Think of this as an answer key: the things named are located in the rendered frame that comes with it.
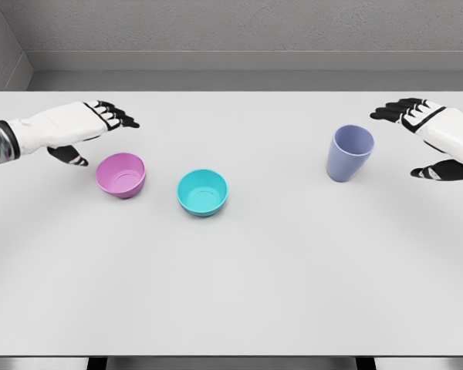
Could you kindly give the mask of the teal bowl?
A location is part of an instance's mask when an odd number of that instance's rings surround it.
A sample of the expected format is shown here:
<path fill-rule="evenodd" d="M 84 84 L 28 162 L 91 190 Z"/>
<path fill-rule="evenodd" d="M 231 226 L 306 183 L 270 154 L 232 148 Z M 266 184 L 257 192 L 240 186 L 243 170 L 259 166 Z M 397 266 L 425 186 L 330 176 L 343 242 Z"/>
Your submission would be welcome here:
<path fill-rule="evenodd" d="M 179 180 L 176 194 L 179 204 L 188 213 L 197 217 L 210 217 L 225 205 L 228 183 L 214 170 L 192 170 Z"/>

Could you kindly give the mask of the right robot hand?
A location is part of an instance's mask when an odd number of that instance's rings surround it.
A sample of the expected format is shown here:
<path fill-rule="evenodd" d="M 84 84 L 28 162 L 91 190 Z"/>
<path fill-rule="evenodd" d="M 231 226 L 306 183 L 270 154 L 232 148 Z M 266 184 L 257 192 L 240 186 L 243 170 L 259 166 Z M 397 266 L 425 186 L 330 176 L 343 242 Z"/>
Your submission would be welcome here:
<path fill-rule="evenodd" d="M 428 99 L 405 98 L 386 103 L 370 114 L 419 136 L 424 143 L 450 156 L 435 164 L 415 168 L 411 176 L 436 181 L 463 180 L 463 112 Z"/>

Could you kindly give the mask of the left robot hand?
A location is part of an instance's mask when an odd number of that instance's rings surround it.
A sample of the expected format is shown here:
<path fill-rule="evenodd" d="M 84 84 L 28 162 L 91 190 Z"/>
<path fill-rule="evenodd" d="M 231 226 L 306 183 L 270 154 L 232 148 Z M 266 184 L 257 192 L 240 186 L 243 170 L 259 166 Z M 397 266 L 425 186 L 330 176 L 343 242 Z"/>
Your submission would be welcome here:
<path fill-rule="evenodd" d="M 49 124 L 46 148 L 57 160 L 79 167 L 89 162 L 74 147 L 122 127 L 137 129 L 140 124 L 114 104 L 95 100 L 75 102 L 44 112 Z"/>

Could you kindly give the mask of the lavender cup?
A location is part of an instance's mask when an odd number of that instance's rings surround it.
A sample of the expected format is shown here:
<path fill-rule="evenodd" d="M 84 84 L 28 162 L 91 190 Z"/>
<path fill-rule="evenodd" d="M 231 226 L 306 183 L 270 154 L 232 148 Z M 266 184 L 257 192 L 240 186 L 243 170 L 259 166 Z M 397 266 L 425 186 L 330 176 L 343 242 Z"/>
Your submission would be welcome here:
<path fill-rule="evenodd" d="M 336 182 L 350 181 L 363 167 L 374 148 L 374 138 L 357 125 L 341 126 L 333 134 L 326 171 Z"/>

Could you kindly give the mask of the pink bowl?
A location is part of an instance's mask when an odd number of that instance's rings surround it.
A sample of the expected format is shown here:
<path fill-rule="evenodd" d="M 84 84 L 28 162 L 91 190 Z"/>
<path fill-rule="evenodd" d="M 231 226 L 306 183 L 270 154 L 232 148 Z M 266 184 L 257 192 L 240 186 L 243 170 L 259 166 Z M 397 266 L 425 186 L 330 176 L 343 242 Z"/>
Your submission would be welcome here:
<path fill-rule="evenodd" d="M 104 192 L 128 199 L 136 196 L 144 186 L 144 161 L 132 153 L 115 153 L 103 159 L 95 171 L 98 187 Z"/>

